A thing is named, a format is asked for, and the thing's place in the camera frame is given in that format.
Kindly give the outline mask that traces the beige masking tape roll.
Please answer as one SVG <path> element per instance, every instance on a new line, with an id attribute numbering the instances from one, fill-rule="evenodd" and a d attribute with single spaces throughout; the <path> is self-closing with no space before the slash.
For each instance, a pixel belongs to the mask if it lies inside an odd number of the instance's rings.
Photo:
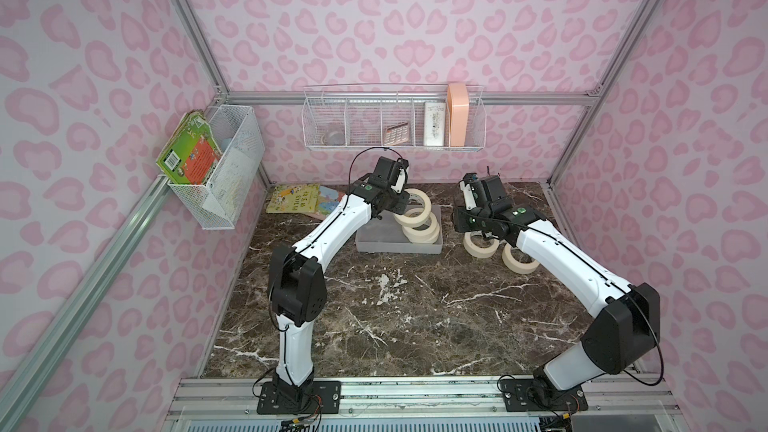
<path id="1" fill-rule="evenodd" d="M 406 200 L 406 211 L 395 215 L 395 221 L 406 228 L 418 228 L 423 226 L 432 213 L 431 199 L 422 190 L 409 188 Z"/>
<path id="2" fill-rule="evenodd" d="M 467 232 L 463 235 L 463 246 L 467 253 L 478 259 L 489 259 L 499 248 L 499 240 L 486 238 L 481 232 Z"/>
<path id="3" fill-rule="evenodd" d="M 506 244 L 502 251 L 502 261 L 505 266 L 512 272 L 519 275 L 529 275 L 535 272 L 540 266 L 540 262 L 534 259 L 528 262 L 522 261 L 516 256 L 520 255 L 521 251 L 512 247 L 510 244 Z"/>
<path id="4" fill-rule="evenodd" d="M 423 224 L 421 224 L 421 225 L 419 225 L 417 227 L 411 227 L 411 228 L 417 228 L 418 230 L 423 230 L 427 226 L 429 226 L 432 221 L 436 221 L 437 224 L 438 224 L 437 218 L 436 218 L 434 213 L 430 213 L 428 219 Z"/>
<path id="5" fill-rule="evenodd" d="M 411 243 L 414 244 L 433 244 L 440 236 L 440 226 L 436 221 L 432 221 L 429 226 L 423 230 L 417 228 L 404 227 L 403 232 Z"/>

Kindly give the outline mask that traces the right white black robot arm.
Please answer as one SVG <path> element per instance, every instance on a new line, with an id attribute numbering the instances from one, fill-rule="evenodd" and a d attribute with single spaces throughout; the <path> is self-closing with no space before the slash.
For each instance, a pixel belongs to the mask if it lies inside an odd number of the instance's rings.
<path id="1" fill-rule="evenodd" d="M 453 211 L 460 233 L 504 241 L 565 285 L 593 321 L 579 342 L 538 367 L 532 393 L 545 402 L 602 375 L 617 375 L 660 348 L 660 295 L 600 265 L 534 208 L 518 206 L 497 176 L 464 175 L 464 203 Z"/>

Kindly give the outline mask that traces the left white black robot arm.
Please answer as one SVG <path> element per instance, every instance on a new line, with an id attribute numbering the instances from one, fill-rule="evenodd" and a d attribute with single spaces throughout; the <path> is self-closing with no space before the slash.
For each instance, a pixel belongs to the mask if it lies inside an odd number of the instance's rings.
<path id="1" fill-rule="evenodd" d="M 408 168 L 402 156 L 380 157 L 371 173 L 348 183 L 347 193 L 312 232 L 272 252 L 268 297 L 280 338 L 274 382 L 295 402 L 308 397 L 314 378 L 313 327 L 327 302 L 325 271 L 360 228 L 384 211 L 405 211 Z"/>

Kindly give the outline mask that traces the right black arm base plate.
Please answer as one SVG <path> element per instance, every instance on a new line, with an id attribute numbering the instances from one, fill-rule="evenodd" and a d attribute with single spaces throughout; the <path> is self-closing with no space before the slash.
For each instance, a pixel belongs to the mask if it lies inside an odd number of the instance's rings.
<path id="1" fill-rule="evenodd" d="M 565 391 L 547 385 L 536 378 L 501 376 L 496 386 L 502 394 L 507 412 L 563 412 L 587 411 L 589 405 L 580 386 Z"/>

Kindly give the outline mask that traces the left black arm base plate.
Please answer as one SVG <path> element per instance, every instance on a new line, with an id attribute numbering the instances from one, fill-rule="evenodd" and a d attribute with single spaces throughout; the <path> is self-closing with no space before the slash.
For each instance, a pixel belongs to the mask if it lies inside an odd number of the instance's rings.
<path id="1" fill-rule="evenodd" d="M 337 414 L 340 408 L 342 383 L 332 380 L 310 380 L 302 386 L 292 386 L 281 380 L 267 382 L 257 394 L 258 415 L 300 415 L 320 407 L 322 414 Z"/>

